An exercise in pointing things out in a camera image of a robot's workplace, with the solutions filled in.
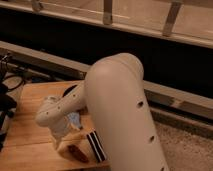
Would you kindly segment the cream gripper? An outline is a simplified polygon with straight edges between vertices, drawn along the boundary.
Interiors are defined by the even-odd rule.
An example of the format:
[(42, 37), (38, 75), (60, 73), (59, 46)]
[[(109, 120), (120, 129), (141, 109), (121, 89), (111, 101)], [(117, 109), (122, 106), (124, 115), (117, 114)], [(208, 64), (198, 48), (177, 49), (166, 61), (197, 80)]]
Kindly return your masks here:
[(68, 134), (60, 140), (52, 139), (53, 150), (62, 157), (71, 156), (71, 152), (68, 150), (68, 147), (71, 145), (77, 146), (86, 156), (90, 155), (89, 142), (86, 139), (86, 135), (83, 133)]

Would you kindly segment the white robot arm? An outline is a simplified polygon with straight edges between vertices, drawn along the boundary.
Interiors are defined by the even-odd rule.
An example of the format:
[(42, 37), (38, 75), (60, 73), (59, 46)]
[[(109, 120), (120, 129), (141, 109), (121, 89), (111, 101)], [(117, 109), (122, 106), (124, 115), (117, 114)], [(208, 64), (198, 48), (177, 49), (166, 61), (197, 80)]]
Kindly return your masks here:
[(170, 171), (144, 92), (144, 68), (129, 53), (98, 60), (67, 95), (48, 97), (36, 123), (60, 141), (66, 116), (87, 108), (111, 171)]

